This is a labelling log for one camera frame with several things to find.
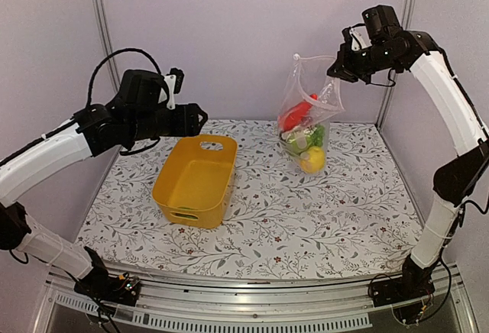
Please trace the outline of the clear zip top bag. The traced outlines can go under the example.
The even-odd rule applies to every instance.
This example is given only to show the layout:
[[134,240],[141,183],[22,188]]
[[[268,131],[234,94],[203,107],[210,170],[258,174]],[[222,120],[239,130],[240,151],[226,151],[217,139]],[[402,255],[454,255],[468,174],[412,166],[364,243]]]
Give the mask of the clear zip top bag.
[[307,97],[313,93],[318,96],[315,101],[309,99],[313,104],[309,114],[291,131],[280,132],[277,116],[278,141],[280,146],[298,167],[300,167],[300,156],[288,154],[285,151],[283,139],[288,134],[294,132],[303,132],[310,136],[314,126],[317,124],[324,126],[325,138],[322,149],[325,151],[326,163],[330,120],[345,111],[341,99],[339,79],[329,77],[326,74],[327,69],[333,63],[334,58],[330,56],[303,57],[298,53],[293,55],[292,67],[287,77],[282,104],[285,99],[294,100],[297,103],[304,99],[307,100]]

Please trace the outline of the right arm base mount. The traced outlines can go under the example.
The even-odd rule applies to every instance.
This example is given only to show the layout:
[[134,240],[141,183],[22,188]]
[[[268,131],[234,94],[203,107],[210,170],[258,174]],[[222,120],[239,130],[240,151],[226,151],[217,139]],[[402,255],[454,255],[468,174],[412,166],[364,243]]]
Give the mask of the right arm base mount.
[[390,306],[394,318],[402,325],[417,325],[432,305],[435,287],[431,280],[409,290],[401,276],[385,273],[374,276],[368,284],[368,296],[374,307]]

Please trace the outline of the green toy grapes bunch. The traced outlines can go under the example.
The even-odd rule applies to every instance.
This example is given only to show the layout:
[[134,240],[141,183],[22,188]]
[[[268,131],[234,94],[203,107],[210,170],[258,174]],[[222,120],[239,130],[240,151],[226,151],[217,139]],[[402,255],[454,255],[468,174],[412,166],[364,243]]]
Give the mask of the green toy grapes bunch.
[[317,124],[316,126],[313,127],[310,135],[311,145],[314,147],[323,147],[324,138],[325,138],[325,127],[320,124]]

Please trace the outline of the yellow plastic basket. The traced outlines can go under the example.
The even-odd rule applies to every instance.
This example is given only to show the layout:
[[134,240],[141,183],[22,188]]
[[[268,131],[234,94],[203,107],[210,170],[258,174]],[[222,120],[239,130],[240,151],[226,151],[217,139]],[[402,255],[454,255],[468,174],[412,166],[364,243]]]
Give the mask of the yellow plastic basket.
[[[152,190],[153,200],[165,218],[196,228],[218,227],[225,214],[225,198],[237,152],[237,142],[226,136],[201,134],[180,139],[165,160]],[[171,212],[181,207],[194,209],[199,219],[173,217]]]

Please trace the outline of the green toy cabbage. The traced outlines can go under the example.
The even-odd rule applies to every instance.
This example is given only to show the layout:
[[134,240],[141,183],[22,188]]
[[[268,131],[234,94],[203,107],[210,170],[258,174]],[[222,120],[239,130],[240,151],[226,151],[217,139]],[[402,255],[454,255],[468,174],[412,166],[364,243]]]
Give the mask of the green toy cabbage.
[[285,151],[292,156],[299,156],[302,152],[309,149],[311,145],[310,136],[303,132],[288,134],[283,139]]

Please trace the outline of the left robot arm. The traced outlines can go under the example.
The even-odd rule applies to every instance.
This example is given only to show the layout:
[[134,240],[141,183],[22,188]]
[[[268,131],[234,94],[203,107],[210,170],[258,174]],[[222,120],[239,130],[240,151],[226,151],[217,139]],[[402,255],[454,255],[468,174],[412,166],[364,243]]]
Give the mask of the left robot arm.
[[106,105],[90,104],[48,134],[1,161],[1,249],[17,250],[60,268],[96,297],[114,289],[98,254],[68,242],[27,214],[18,201],[28,190],[61,170],[114,147],[135,154],[138,141],[194,137],[208,115],[196,104],[175,103],[183,71],[167,75],[126,70],[115,97]]

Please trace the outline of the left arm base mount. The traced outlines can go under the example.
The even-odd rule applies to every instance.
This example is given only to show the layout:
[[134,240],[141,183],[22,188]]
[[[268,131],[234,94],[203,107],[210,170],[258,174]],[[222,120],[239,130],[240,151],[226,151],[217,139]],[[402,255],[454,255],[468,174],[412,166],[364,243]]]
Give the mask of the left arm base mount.
[[136,306],[141,291],[141,279],[130,276],[129,273],[110,276],[105,270],[92,270],[75,282],[74,291],[98,301]]

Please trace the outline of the orange toy carrot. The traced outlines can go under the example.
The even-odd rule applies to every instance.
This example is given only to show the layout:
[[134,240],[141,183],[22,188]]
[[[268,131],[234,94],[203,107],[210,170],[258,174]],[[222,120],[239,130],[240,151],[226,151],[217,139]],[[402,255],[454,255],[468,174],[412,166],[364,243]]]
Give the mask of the orange toy carrot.
[[295,103],[294,100],[285,99],[280,114],[278,115],[278,128],[280,132],[291,131],[297,127],[303,119],[309,114],[313,104],[309,99],[317,100],[317,94],[313,93],[307,97],[307,100],[302,100]]

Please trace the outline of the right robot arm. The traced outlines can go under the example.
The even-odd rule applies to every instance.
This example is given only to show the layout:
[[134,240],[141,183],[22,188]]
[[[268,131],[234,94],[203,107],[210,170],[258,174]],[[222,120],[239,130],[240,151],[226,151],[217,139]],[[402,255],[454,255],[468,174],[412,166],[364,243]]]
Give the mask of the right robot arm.
[[401,299],[412,299],[440,263],[444,247],[463,223],[476,183],[488,168],[488,127],[453,72],[447,53],[430,34],[403,28],[389,5],[369,8],[362,18],[369,42],[356,37],[352,27],[344,28],[328,76],[369,85],[371,77],[383,70],[411,73],[441,115],[456,152],[455,159],[433,176],[429,217],[395,283]]

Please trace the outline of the yellow toy lemon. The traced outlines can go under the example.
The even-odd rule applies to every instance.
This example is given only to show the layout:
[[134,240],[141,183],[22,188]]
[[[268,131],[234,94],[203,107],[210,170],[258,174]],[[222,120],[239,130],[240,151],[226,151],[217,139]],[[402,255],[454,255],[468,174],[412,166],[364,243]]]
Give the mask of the yellow toy lemon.
[[325,151],[321,147],[311,146],[300,154],[300,168],[305,173],[317,173],[325,166]]

